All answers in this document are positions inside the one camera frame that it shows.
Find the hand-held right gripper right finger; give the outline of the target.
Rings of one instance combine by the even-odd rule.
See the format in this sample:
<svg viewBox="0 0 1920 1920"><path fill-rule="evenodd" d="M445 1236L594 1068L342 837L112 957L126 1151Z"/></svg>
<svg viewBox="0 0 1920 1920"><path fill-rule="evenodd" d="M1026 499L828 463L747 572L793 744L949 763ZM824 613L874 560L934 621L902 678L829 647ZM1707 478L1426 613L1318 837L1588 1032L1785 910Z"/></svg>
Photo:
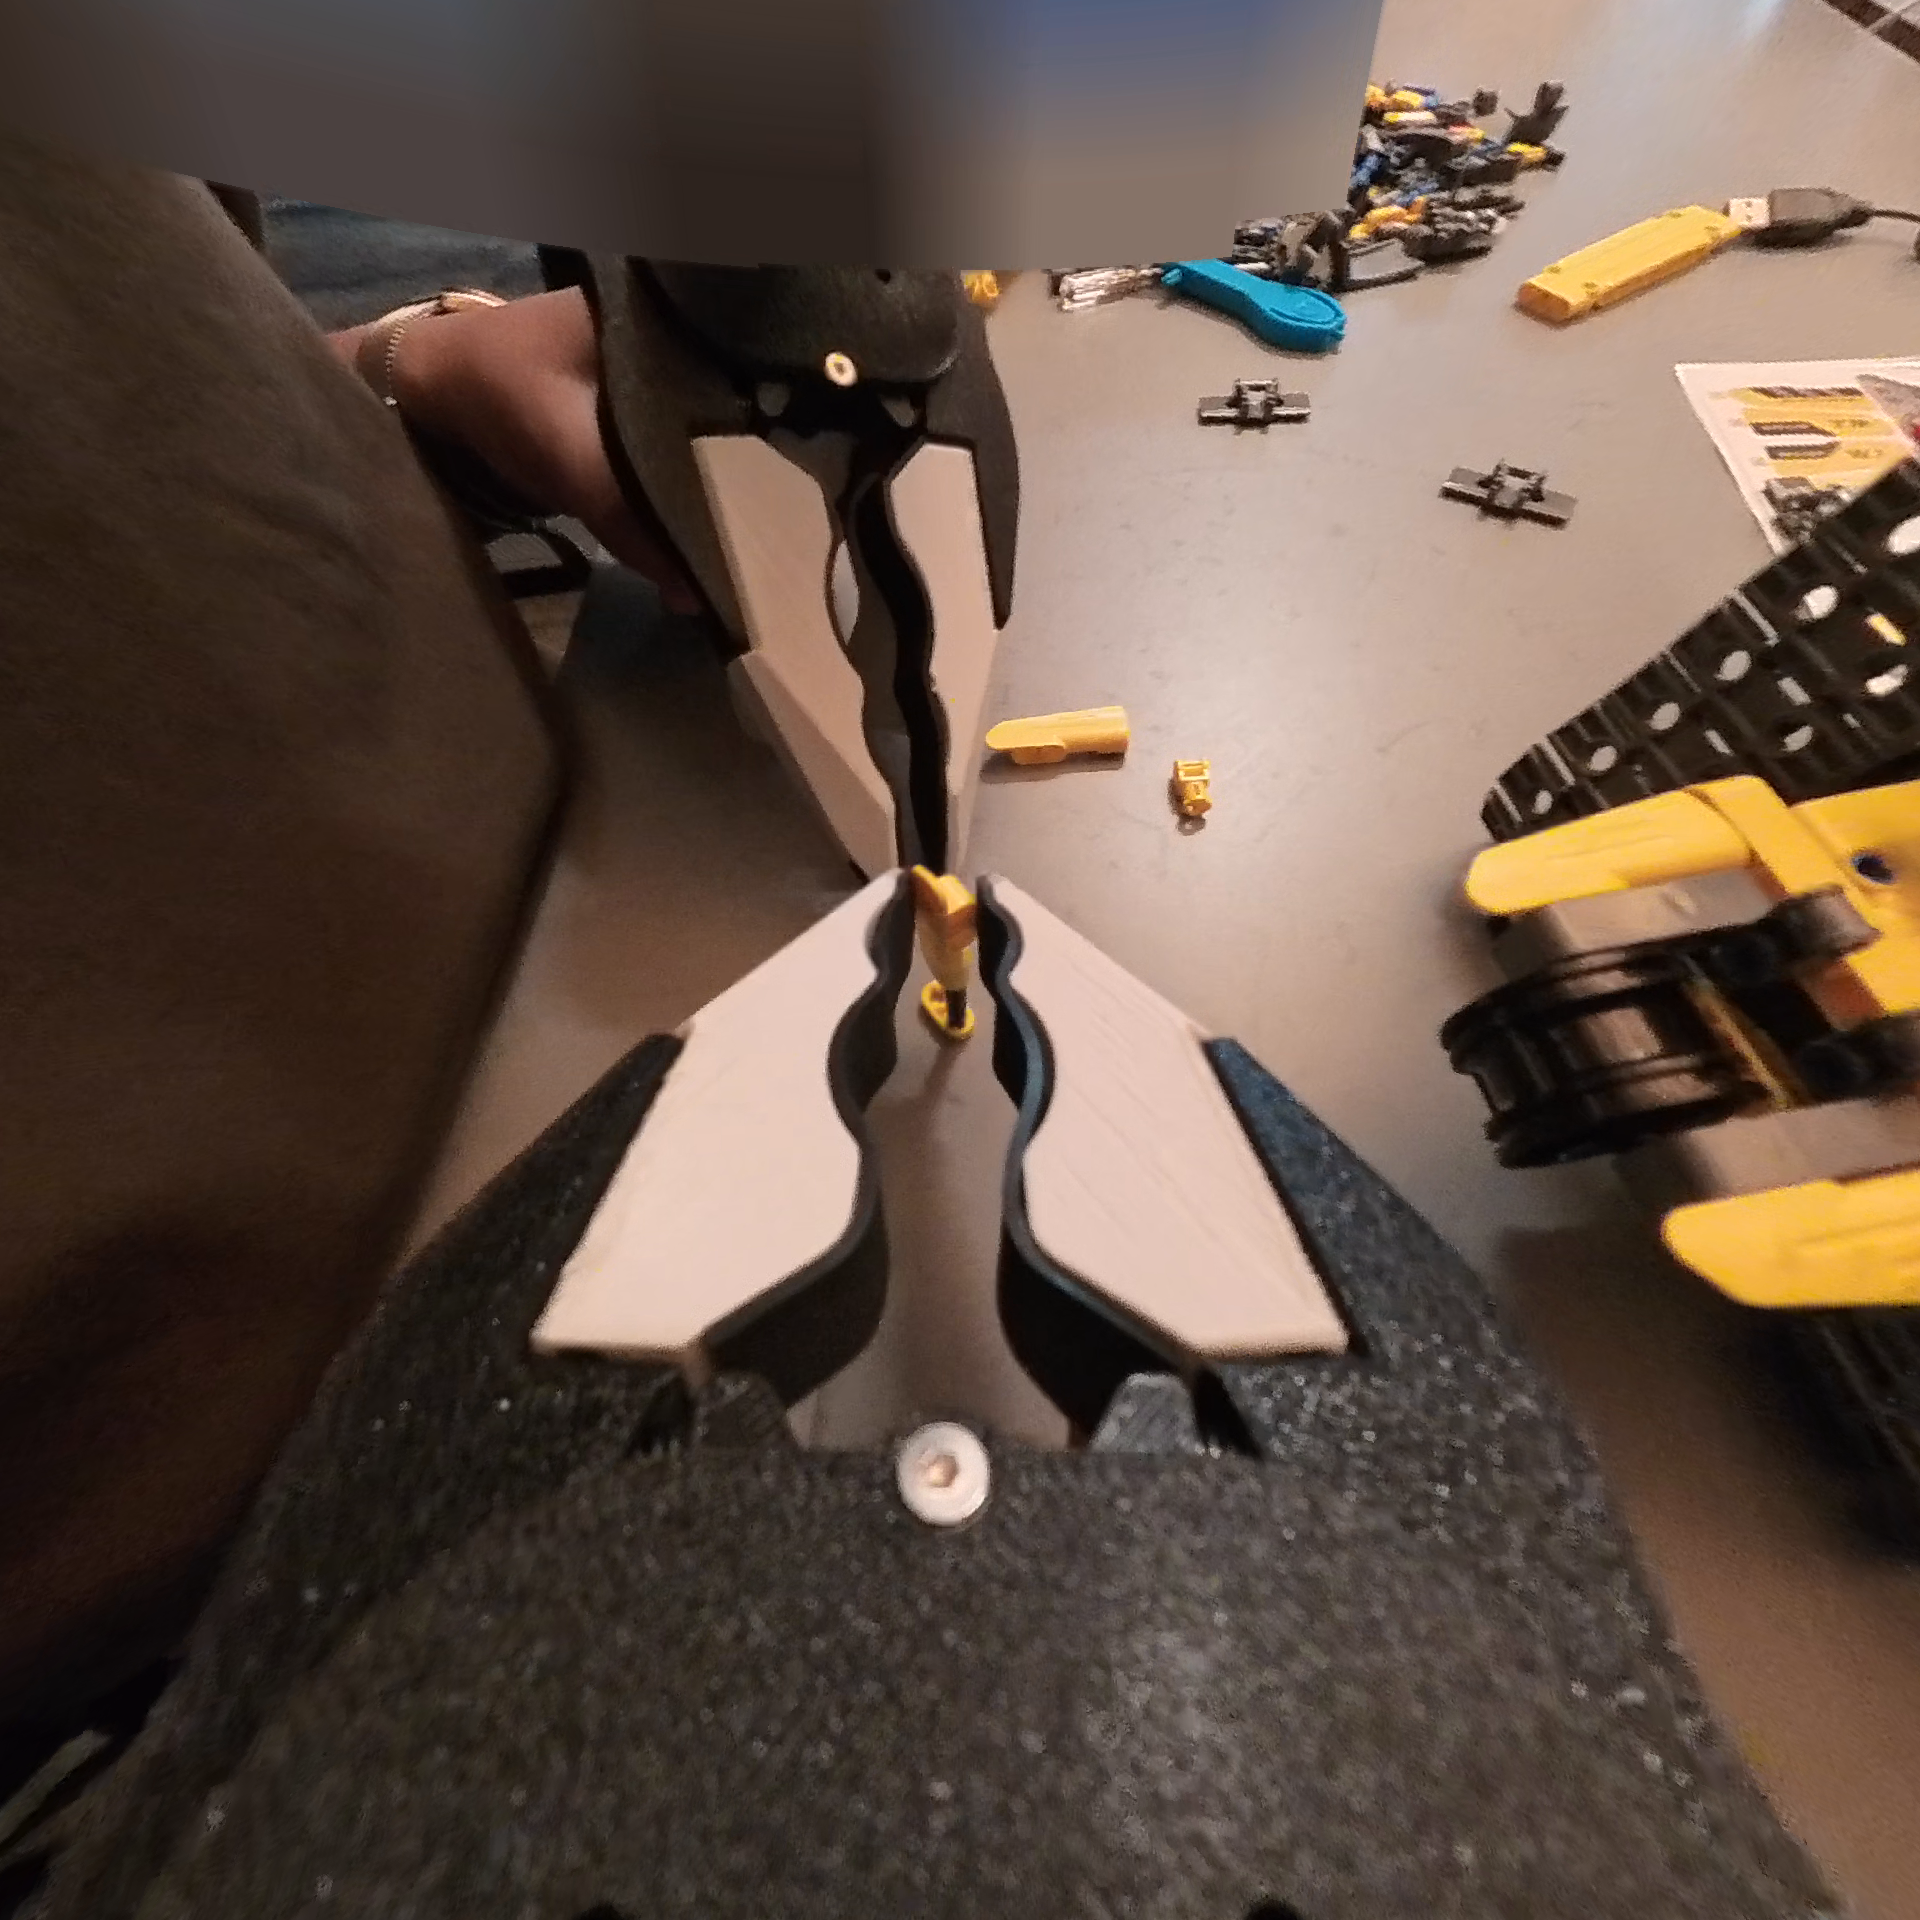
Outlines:
<svg viewBox="0 0 1920 1920"><path fill-rule="evenodd" d="M1026 890L978 885L1006 1343L1069 1421L1165 1375L1226 1421L1226 1375L1348 1351L1348 1316L1216 1063L1216 1043Z"/></svg>

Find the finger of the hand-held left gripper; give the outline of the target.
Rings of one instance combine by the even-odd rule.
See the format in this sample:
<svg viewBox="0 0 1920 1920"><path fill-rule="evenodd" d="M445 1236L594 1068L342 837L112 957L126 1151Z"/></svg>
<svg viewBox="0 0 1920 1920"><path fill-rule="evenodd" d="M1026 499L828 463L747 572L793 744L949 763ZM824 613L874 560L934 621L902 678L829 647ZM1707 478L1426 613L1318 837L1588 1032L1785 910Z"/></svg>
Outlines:
<svg viewBox="0 0 1920 1920"><path fill-rule="evenodd" d="M968 448L924 443L890 487L897 536L926 602L926 637L908 691L926 698L917 731L918 859L960 872L981 762L1002 627L978 516L976 463Z"/></svg>
<svg viewBox="0 0 1920 1920"><path fill-rule="evenodd" d="M777 446L692 440L741 615L737 706L803 786L854 871L897 864L897 800L874 759L865 687L829 613L834 532L826 491Z"/></svg>

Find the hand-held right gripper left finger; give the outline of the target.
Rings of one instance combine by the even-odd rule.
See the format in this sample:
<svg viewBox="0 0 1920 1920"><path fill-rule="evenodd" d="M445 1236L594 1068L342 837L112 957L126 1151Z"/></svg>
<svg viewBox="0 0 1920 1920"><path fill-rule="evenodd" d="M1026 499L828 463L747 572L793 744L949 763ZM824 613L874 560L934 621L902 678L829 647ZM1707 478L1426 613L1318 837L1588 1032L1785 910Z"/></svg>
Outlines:
<svg viewBox="0 0 1920 1920"><path fill-rule="evenodd" d="M906 975L890 871L684 1022L538 1352L754 1375L798 1405L869 1346L890 1269L869 1107Z"/></svg>

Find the yellow blade-shaped brick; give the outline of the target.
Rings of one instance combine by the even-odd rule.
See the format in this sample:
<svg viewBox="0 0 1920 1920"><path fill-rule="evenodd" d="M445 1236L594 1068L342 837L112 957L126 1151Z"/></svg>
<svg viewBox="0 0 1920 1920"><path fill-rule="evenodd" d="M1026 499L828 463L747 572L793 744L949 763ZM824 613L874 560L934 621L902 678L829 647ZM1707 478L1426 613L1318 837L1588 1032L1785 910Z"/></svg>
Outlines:
<svg viewBox="0 0 1920 1920"><path fill-rule="evenodd" d="M1026 767L1120 759L1129 744L1131 723L1117 703L1006 717L986 733L990 755Z"/></svg>
<svg viewBox="0 0 1920 1920"><path fill-rule="evenodd" d="M929 867L914 867L910 879L929 972L947 994L965 991L976 951L976 898L960 877Z"/></svg>

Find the yellow black toy tracked vehicle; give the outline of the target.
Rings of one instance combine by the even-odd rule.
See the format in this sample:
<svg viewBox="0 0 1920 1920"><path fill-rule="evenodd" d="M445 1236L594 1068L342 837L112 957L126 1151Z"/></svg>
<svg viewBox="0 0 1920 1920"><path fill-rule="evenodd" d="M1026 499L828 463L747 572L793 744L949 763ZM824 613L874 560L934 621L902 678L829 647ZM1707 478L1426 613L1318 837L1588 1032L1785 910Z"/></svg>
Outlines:
<svg viewBox="0 0 1920 1920"><path fill-rule="evenodd" d="M1890 467L1490 788L1499 981L1441 1044L1506 1168L1608 1160L1915 1562L1918 484Z"/></svg>

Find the pile of small toy bricks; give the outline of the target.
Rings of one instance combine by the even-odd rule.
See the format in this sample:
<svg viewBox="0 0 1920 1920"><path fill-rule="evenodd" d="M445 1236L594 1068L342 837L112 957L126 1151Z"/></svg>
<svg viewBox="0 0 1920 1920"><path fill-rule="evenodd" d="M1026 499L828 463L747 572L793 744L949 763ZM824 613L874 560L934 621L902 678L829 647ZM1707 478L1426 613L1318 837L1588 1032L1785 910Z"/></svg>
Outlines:
<svg viewBox="0 0 1920 1920"><path fill-rule="evenodd" d="M1346 199L1323 211L1241 221L1218 255L1201 259L1312 285L1346 312L1348 298L1489 255L1524 207L1516 180L1564 163L1553 138L1565 112L1562 83L1539 85L1522 112L1499 107L1490 90L1451 100L1433 87L1372 85ZM1046 291L1066 312L1134 295L1189 304L1161 291L1169 263L1176 261L1050 271Z"/></svg>

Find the person's left forearm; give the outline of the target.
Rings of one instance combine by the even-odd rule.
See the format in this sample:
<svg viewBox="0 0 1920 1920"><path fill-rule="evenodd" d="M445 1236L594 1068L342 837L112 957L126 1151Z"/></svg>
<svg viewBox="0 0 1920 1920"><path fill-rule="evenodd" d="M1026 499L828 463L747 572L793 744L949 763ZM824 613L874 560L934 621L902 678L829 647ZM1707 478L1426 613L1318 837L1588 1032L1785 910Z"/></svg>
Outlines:
<svg viewBox="0 0 1920 1920"><path fill-rule="evenodd" d="M401 344L414 323L414 315L396 312L377 323L338 328L326 336L326 344L337 350L358 383L389 412L401 408Z"/></svg>

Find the person's left hand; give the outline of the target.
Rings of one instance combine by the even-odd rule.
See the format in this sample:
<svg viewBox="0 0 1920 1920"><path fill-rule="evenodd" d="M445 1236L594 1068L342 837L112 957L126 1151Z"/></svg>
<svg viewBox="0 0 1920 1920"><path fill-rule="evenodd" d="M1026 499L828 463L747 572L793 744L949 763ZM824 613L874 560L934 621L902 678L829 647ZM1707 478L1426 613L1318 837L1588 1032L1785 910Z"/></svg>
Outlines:
<svg viewBox="0 0 1920 1920"><path fill-rule="evenodd" d="M701 613L652 508L633 508L612 468L601 351L582 291L412 323L392 351L389 391L410 426L472 453L526 506L577 519L659 588L672 613Z"/></svg>

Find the beige wristwatch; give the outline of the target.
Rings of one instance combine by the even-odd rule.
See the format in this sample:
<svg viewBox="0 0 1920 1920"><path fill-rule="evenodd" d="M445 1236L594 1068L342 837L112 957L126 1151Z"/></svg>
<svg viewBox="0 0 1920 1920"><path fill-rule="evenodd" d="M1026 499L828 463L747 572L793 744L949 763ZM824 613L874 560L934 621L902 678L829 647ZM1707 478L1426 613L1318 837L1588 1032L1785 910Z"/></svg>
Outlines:
<svg viewBox="0 0 1920 1920"><path fill-rule="evenodd" d="M401 408L396 366L401 342L410 328L416 328L425 320L444 320L474 310L492 312L508 304L502 295L481 288L445 288L430 298L401 304L363 327L352 350L352 368L381 406L396 414Z"/></svg>

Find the blue brick separator tool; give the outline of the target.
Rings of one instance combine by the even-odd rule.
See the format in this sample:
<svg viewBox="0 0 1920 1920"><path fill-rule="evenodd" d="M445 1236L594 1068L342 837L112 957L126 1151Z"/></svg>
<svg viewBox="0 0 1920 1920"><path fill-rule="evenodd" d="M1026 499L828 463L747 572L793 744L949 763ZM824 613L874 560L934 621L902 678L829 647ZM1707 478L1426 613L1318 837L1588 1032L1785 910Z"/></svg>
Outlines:
<svg viewBox="0 0 1920 1920"><path fill-rule="evenodd" d="M1265 279L1230 261L1194 259L1160 267L1160 288L1244 325L1284 351L1333 351L1346 339L1344 306L1312 285Z"/></svg>

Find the yellow long panel brick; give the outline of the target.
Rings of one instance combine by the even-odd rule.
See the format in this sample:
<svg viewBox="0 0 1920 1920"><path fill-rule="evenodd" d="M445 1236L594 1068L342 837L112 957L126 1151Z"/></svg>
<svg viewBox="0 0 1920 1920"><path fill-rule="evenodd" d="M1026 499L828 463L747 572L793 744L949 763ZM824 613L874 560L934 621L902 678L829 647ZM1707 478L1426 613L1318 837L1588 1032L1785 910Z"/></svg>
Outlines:
<svg viewBox="0 0 1920 1920"><path fill-rule="evenodd" d="M1565 327L1691 271L1740 237L1744 229L1725 211L1669 207L1539 269L1520 284L1516 308Z"/></svg>

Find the yellow grey sticker sheet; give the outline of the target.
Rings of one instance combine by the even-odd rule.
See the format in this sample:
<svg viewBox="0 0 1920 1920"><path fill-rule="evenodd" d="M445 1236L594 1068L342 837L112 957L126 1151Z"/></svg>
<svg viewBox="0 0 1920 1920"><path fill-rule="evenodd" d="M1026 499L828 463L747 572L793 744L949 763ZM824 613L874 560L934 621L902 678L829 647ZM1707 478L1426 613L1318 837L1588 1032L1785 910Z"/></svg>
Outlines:
<svg viewBox="0 0 1920 1920"><path fill-rule="evenodd" d="M1915 459L1914 357L1682 364L1673 374L1777 555Z"/></svg>

